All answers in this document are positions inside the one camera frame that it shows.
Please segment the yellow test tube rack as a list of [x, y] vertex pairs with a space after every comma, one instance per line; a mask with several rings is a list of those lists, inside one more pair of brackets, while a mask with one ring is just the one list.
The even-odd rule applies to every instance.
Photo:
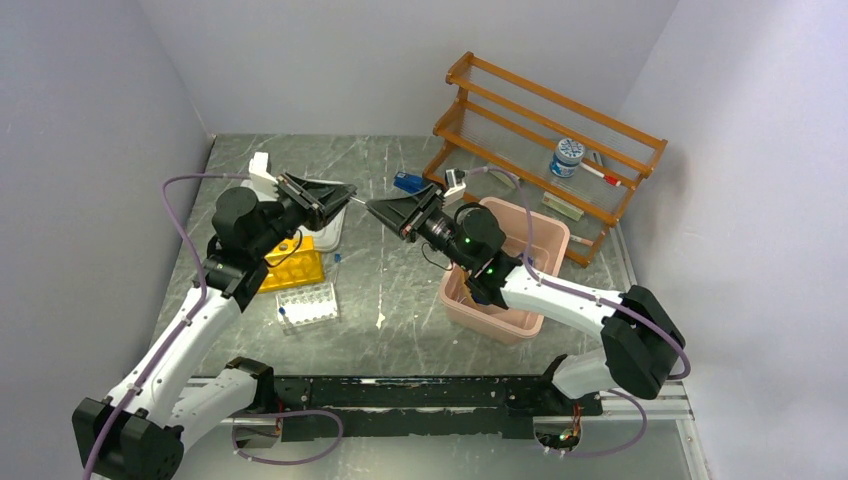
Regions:
[[259, 292], [269, 293], [325, 280], [321, 253], [312, 236], [284, 240], [265, 256], [268, 273]]

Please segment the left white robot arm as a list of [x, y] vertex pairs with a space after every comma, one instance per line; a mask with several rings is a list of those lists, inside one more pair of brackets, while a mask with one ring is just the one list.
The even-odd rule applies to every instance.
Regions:
[[301, 228], [328, 226], [354, 185], [250, 174], [217, 199], [214, 229], [185, 300], [142, 360], [102, 399], [72, 415], [84, 477], [170, 479], [185, 453], [224, 419], [289, 416], [273, 369], [238, 358], [191, 396], [182, 391], [219, 335], [246, 310], [270, 267], [267, 256]]

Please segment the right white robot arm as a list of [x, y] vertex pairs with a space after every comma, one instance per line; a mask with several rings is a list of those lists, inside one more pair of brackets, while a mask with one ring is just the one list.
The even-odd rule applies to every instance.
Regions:
[[654, 399], [684, 357], [685, 340], [655, 295], [593, 289], [546, 275], [529, 254], [504, 249], [506, 233], [487, 206], [469, 203], [448, 215], [438, 188], [399, 198], [368, 200], [367, 211], [400, 239], [423, 239], [466, 273], [472, 297], [498, 308], [533, 312], [575, 328], [600, 348], [553, 362], [539, 391], [542, 406], [562, 414], [577, 399], [620, 388]]

